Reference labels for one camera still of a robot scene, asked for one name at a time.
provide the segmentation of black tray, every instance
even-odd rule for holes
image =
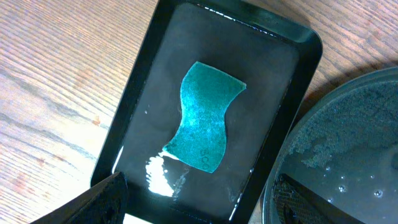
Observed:
[[[91,185],[123,172],[127,212],[153,223],[248,222],[321,54],[314,31],[247,3],[160,0]],[[226,112],[213,174],[160,156],[196,61],[247,84]]]

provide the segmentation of curved sponge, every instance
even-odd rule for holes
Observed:
[[[182,119],[163,150],[180,161],[213,173],[224,157],[224,115],[246,84],[213,67],[196,62],[182,80]]]

